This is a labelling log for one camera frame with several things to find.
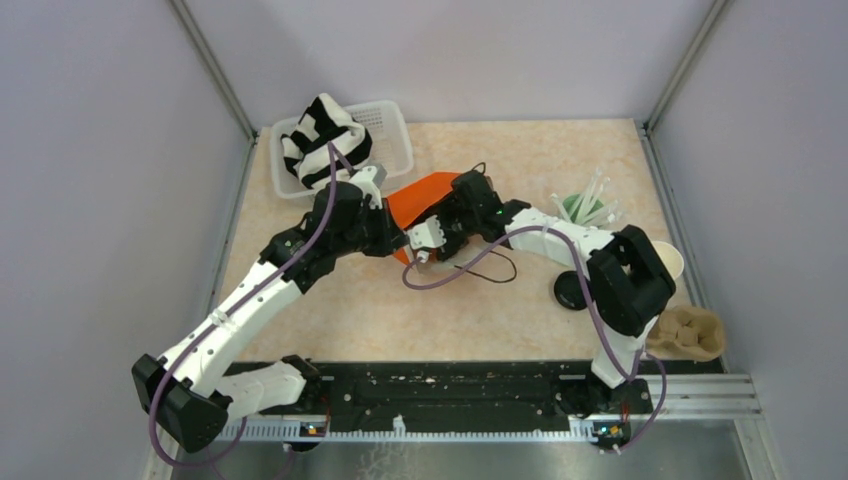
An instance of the black cable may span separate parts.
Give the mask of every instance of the black cable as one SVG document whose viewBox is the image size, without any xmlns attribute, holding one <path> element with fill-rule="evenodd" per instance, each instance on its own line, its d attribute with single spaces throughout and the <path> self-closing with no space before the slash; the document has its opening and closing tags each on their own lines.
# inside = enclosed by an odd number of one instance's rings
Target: black cable
<svg viewBox="0 0 848 480">
<path fill-rule="evenodd" d="M 515 266 L 515 262 L 513 262 L 511 258 L 507 257 L 506 255 L 504 255 L 502 253 L 495 252 L 495 251 L 491 251 L 489 253 L 492 254 L 492 255 L 497 255 L 501 258 L 505 258 L 506 261 L 509 262 L 509 264 L 512 266 L 512 276 L 511 277 L 507 278 L 506 280 L 496 280 L 494 278 L 487 277 L 487 276 L 482 275 L 480 273 L 472 272 L 471 270 L 467 270 L 465 273 L 467 273 L 469 275 L 473 275 L 477 278 L 482 278 L 483 280 L 486 280 L 486 281 L 489 281 L 489 282 L 492 282 L 492 283 L 497 283 L 497 284 L 509 283 L 509 282 L 515 280 L 516 277 L 518 277 L 518 267 Z M 453 268 L 462 268 L 462 267 L 454 265 Z"/>
</svg>

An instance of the black disc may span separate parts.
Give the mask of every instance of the black disc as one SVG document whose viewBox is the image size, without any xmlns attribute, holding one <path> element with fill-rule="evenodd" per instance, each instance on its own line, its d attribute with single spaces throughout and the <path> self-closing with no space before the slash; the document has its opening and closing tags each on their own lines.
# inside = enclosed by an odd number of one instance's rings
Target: black disc
<svg viewBox="0 0 848 480">
<path fill-rule="evenodd" d="M 586 308 L 586 299 L 583 297 L 583 290 L 580 289 L 580 281 L 577 280 L 577 272 L 574 270 L 563 272 L 557 277 L 554 282 L 554 296 L 560 305 L 569 310 Z"/>
</svg>

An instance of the orange object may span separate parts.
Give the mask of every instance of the orange object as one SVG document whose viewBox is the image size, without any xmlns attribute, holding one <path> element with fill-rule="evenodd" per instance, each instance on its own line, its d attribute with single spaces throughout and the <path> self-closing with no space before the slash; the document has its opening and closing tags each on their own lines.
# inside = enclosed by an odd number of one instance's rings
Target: orange object
<svg viewBox="0 0 848 480">
<path fill-rule="evenodd" d="M 428 208 L 442 201 L 453 191 L 451 182 L 459 175 L 454 172 L 435 172 L 389 195 L 389 208 L 397 226 L 406 230 Z M 404 250 L 395 252 L 394 257 L 404 264 L 411 261 Z"/>
</svg>

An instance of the table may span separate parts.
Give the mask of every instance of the table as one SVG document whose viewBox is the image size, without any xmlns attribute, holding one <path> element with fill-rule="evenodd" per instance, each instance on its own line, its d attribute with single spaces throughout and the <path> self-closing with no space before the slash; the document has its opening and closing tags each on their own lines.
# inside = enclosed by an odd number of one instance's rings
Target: table
<svg viewBox="0 0 848 480">
<path fill-rule="evenodd" d="M 551 193 L 581 191 L 596 167 L 612 178 L 626 223 L 656 240 L 668 228 L 632 120 L 556 120 L 410 124 L 416 174 L 465 171 L 485 161 L 501 199 L 518 198 L 555 214 Z M 306 208 L 277 197 L 261 133 L 224 275 L 229 295 L 270 237 L 297 223 Z M 468 361 L 586 359 L 599 347 L 586 311 L 564 309 L 552 285 L 562 267 L 505 251 L 518 277 L 502 285 L 463 276 L 426 292 L 405 288 L 393 258 L 351 255 L 281 312 L 240 360 L 299 354 L 321 361 Z M 426 282 L 432 277 L 417 277 Z M 682 279 L 669 306 L 689 303 Z"/>
</svg>

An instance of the white wall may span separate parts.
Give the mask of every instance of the white wall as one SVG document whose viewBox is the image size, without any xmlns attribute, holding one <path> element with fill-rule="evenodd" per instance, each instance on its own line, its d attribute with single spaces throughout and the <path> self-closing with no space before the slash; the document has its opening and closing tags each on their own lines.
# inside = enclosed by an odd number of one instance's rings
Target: white wall
<svg viewBox="0 0 848 480">
<path fill-rule="evenodd" d="M 736 2 L 659 148 L 792 478 L 845 478 L 848 3 Z"/>
<path fill-rule="evenodd" d="M 138 478 L 246 140 L 164 1 L 0 4 L 0 478 Z"/>
<path fill-rule="evenodd" d="M 251 120 L 392 99 L 410 121 L 646 118 L 711 0 L 190 0 Z"/>
</svg>

